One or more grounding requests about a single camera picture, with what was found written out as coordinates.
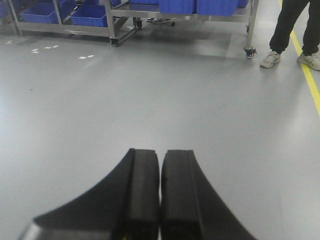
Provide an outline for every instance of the sneaker sole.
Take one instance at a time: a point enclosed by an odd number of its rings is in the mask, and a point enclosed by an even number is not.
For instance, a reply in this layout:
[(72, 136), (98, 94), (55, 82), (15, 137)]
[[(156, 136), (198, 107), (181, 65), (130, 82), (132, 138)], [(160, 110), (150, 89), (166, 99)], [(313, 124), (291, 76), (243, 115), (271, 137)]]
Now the sneaker sole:
[(302, 57), (298, 57), (297, 60), (296, 60), (296, 62), (297, 62), (298, 64), (308, 65), (309, 68), (311, 68), (311, 69), (313, 69), (313, 70), (320, 71), (320, 69), (317, 69), (317, 68), (314, 68), (313, 66), (310, 66), (309, 63), (308, 63), (306, 60), (304, 60)]
[(281, 62), (280, 60), (277, 60), (277, 61), (274, 62), (274, 64), (271, 65), (271, 66), (260, 65), (260, 67), (261, 67), (261, 68), (264, 68), (264, 69), (270, 69), (270, 68), (272, 68), (275, 64), (278, 64), (278, 63), (280, 63), (280, 62)]

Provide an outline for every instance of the yellow floor line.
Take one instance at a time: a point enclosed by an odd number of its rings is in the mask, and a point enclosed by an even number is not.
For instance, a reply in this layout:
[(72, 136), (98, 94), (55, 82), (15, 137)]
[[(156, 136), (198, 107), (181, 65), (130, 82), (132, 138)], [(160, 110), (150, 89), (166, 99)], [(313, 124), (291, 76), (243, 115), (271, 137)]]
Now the yellow floor line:
[[(298, 54), (298, 56), (300, 56), (300, 54), (302, 53), (302, 48), (294, 30), (291, 33), (291, 39), (293, 41), (293, 45), (295, 47), (296, 53)], [(320, 116), (320, 91), (318, 89), (317, 83), (314, 79), (314, 76), (311, 73), (310, 67), (306, 64), (301, 64), (301, 67), (302, 67), (305, 79), (309, 85), (315, 106), (318, 110), (318, 114)]]

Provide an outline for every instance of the blue plastic bin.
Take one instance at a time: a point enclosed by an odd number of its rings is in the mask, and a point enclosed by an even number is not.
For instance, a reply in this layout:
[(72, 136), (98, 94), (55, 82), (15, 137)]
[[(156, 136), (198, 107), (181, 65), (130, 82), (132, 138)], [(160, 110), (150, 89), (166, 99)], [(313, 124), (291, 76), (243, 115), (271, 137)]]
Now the blue plastic bin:
[(21, 13), (26, 22), (57, 24), (58, 18), (55, 6), (51, 3), (35, 3)]
[[(54, 4), (54, 0), (38, 0), (38, 3)], [(64, 20), (76, 8), (75, 0), (57, 0), (60, 17)]]
[[(111, 1), (111, 5), (113, 6), (113, 7), (115, 7), (115, 6), (118, 6), (118, 5), (120, 5), (121, 4), (121, 0), (112, 0)], [(82, 3), (82, 6), (83, 5), (99, 5), (99, 0), (85, 0), (83, 3)]]
[(81, 6), (72, 16), (74, 25), (107, 27), (107, 15), (105, 6), (84, 5)]
[[(27, 10), (21, 13), (21, 16), (26, 22), (44, 23), (44, 24), (57, 24), (58, 18), (56, 9), (52, 1), (38, 2), (32, 5)], [(64, 20), (77, 6), (75, 0), (60, 0), (59, 1), (60, 17)]]
[(159, 0), (159, 7), (164, 14), (193, 14), (196, 0)]
[(20, 0), (20, 4), (22, 7), (25, 7), (27, 5), (29, 5), (30, 3), (32, 3), (34, 0)]
[(0, 0), (0, 19), (8, 16), (7, 5), (4, 1)]
[(248, 5), (249, 0), (238, 0), (238, 8), (245, 8)]
[(231, 16), (238, 7), (238, 0), (197, 0), (196, 11), (200, 15)]
[(159, 0), (129, 0), (131, 4), (159, 4)]

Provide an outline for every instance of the leg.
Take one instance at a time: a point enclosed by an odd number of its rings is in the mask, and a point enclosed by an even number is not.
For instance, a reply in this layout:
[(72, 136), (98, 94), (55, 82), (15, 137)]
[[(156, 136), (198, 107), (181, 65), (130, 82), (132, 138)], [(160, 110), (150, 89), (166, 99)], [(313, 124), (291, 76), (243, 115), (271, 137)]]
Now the leg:
[(282, 10), (270, 41), (270, 48), (281, 54), (289, 45), (290, 33), (301, 12), (308, 4), (308, 0), (283, 0)]
[(311, 56), (319, 51), (320, 44), (320, 0), (311, 0), (309, 20), (303, 36), (303, 54)]

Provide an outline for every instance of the shoe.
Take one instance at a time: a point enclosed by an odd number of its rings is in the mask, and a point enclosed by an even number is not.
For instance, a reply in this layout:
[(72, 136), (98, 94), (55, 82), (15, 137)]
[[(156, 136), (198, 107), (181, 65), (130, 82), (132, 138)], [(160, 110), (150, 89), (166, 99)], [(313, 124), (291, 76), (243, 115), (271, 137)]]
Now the shoe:
[(280, 63), (281, 55), (276, 51), (269, 52), (268, 55), (260, 63), (260, 67), (269, 69), (272, 68), (275, 64)]
[(301, 53), (296, 61), (297, 63), (307, 64), (310, 68), (320, 71), (320, 57), (315, 54), (305, 56), (304, 53)]
[(154, 24), (166, 24), (166, 23), (170, 23), (172, 21), (172, 19), (163, 19), (163, 18), (155, 18), (153, 20)]

